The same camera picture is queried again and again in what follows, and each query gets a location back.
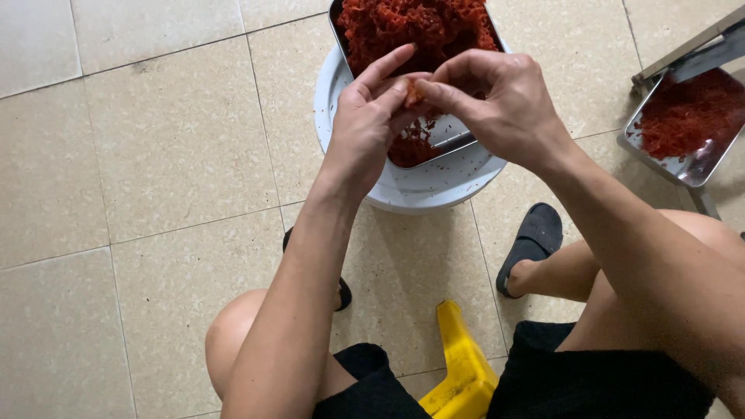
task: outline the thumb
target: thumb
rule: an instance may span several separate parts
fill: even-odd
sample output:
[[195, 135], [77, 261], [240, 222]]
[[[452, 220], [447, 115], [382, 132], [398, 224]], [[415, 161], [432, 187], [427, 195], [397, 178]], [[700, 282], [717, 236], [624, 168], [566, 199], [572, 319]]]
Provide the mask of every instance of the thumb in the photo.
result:
[[429, 104], [455, 115], [463, 122], [471, 119], [480, 102], [449, 84], [417, 80], [416, 89], [424, 95]]

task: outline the tile floor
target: tile floor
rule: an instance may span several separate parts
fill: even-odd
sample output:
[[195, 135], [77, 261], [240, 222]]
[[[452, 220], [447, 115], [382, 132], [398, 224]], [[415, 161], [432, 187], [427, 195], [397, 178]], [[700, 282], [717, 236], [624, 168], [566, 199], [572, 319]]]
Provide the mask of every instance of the tile floor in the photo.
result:
[[[217, 419], [206, 328], [269, 285], [323, 158], [312, 95], [335, 44], [327, 1], [32, 3], [0, 2], [0, 333], [11, 337], [0, 418]], [[629, 79], [739, 5], [489, 2], [510, 46], [543, 65], [579, 144], [661, 208], [682, 206], [675, 188], [614, 143], [634, 107]], [[711, 186], [738, 230], [743, 161], [738, 144]], [[381, 344], [421, 397], [445, 373], [443, 298], [463, 307], [497, 372], [517, 321], [575, 320], [581, 304], [494, 297], [490, 278], [536, 201], [557, 205], [567, 243], [580, 238], [516, 166], [426, 217], [363, 205], [343, 271], [355, 303], [336, 315], [332, 349]]]

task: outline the hand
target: hand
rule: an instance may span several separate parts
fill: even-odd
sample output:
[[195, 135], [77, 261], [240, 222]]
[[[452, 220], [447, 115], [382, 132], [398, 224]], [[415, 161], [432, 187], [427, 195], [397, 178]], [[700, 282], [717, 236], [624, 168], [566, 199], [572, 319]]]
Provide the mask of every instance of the hand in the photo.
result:
[[[472, 49], [416, 88], [429, 104], [459, 118], [495, 156], [533, 172], [574, 147], [541, 67], [527, 55]], [[478, 90], [488, 92], [486, 100], [469, 95]]]
[[370, 64], [339, 95], [329, 149], [319, 178], [345, 198], [362, 201], [380, 178], [393, 138], [417, 118], [416, 110], [397, 113], [412, 78], [386, 78], [411, 59], [412, 44], [397, 48]]

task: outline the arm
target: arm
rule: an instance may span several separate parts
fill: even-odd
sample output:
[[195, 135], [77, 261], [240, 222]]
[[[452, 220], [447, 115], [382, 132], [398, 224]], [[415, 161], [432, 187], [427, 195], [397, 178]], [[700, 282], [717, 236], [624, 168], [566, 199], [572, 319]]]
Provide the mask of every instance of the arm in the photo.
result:
[[[223, 419], [311, 417], [352, 222], [380, 177], [393, 132], [413, 118], [406, 113], [392, 119], [404, 102], [408, 79], [392, 87], [383, 79], [413, 52], [405, 45], [381, 58], [339, 97], [326, 158], [233, 365]], [[373, 98], [371, 92], [386, 86]]]
[[[474, 78], [490, 90], [487, 100], [455, 87]], [[417, 81], [427, 100], [460, 118], [494, 155], [541, 177], [618, 297], [673, 359], [745, 415], [745, 272], [595, 164], [559, 120], [528, 56], [468, 51], [431, 81]]]

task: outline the black shorts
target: black shorts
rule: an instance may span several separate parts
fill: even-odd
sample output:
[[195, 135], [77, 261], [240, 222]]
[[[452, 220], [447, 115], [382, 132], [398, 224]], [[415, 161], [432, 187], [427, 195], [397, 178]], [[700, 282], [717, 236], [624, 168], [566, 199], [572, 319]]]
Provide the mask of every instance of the black shorts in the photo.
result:
[[[522, 321], [489, 406], [496, 418], [704, 418], [714, 395], [663, 353], [554, 352], [574, 324]], [[374, 344], [335, 355], [358, 380], [316, 405], [317, 419], [428, 419]]]

